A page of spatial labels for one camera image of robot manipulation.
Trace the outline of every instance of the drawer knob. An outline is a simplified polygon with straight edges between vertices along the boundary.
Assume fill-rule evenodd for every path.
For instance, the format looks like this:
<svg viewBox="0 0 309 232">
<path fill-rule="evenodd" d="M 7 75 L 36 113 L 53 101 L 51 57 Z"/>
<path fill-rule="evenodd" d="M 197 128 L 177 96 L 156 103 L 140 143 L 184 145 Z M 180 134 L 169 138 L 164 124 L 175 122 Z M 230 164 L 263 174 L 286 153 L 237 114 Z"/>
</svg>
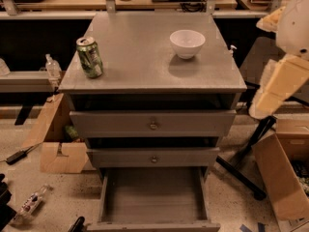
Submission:
<svg viewBox="0 0 309 232">
<path fill-rule="evenodd" d="M 155 123 L 155 121 L 152 121 L 151 123 L 151 130 L 156 130 L 158 128 L 158 125 Z"/>
<path fill-rule="evenodd" d="M 158 162 L 158 157 L 153 156 L 152 157 L 152 163 L 157 163 Z"/>
</svg>

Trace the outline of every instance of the plastic bottle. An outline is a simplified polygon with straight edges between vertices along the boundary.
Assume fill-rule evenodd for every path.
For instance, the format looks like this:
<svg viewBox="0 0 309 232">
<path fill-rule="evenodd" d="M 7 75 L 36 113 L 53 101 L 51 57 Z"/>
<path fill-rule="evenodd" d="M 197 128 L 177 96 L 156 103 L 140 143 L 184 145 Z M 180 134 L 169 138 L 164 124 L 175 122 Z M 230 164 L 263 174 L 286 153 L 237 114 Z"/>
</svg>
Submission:
<svg viewBox="0 0 309 232">
<path fill-rule="evenodd" d="M 46 54 L 45 56 L 46 56 L 45 67 L 49 75 L 49 81 L 53 86 L 58 87 L 62 71 L 60 65 L 57 60 L 52 59 L 50 54 Z"/>
<path fill-rule="evenodd" d="M 0 58 L 0 75 L 5 75 L 10 73 L 10 69 L 7 66 L 6 62 L 2 58 Z"/>
<path fill-rule="evenodd" d="M 44 184 L 39 190 L 33 192 L 15 215 L 14 222 L 20 223 L 24 219 L 30 219 L 31 214 L 36 210 L 40 203 L 44 201 L 48 190 L 51 190 L 51 186 L 49 184 Z"/>
</svg>

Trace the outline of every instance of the drawer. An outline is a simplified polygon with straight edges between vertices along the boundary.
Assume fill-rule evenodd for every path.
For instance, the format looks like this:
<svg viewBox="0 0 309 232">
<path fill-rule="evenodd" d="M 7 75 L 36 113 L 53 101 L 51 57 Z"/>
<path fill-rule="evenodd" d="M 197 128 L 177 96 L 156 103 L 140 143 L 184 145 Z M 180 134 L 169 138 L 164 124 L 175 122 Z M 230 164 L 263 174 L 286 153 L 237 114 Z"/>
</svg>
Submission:
<svg viewBox="0 0 309 232">
<path fill-rule="evenodd" d="M 233 124 L 233 110 L 213 111 L 89 111 L 71 112 L 79 135 L 129 136 L 224 136 Z"/>
<path fill-rule="evenodd" d="M 99 222 L 87 231 L 216 232 L 199 167 L 110 168 L 103 173 Z"/>
<path fill-rule="evenodd" d="M 93 167 L 213 166 L 219 148 L 89 149 Z"/>
</svg>

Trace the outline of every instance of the gray tabletop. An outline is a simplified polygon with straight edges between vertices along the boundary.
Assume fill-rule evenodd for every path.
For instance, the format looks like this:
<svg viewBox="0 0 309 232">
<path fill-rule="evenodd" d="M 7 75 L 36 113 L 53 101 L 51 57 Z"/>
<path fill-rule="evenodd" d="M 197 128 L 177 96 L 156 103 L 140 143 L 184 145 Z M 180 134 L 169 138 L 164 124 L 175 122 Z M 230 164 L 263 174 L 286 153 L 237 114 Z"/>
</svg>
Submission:
<svg viewBox="0 0 309 232">
<path fill-rule="evenodd" d="M 171 33 L 192 29 L 206 37 L 192 59 L 180 59 Z M 239 69 L 211 15 L 166 12 L 98 13 L 86 36 L 98 43 L 103 75 L 90 79 L 75 54 L 60 85 L 64 93 L 242 92 Z"/>
</svg>

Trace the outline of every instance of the can lid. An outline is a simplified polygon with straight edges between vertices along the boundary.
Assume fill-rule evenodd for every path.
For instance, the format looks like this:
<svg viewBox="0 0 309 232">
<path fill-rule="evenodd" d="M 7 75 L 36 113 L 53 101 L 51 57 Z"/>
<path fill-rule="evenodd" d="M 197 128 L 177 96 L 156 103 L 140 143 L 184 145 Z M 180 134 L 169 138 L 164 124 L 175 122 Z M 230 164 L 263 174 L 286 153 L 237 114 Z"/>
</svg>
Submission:
<svg viewBox="0 0 309 232">
<path fill-rule="evenodd" d="M 76 41 L 77 45 L 81 45 L 81 46 L 93 44 L 94 42 L 95 42 L 95 39 L 91 36 L 82 37 Z"/>
</svg>

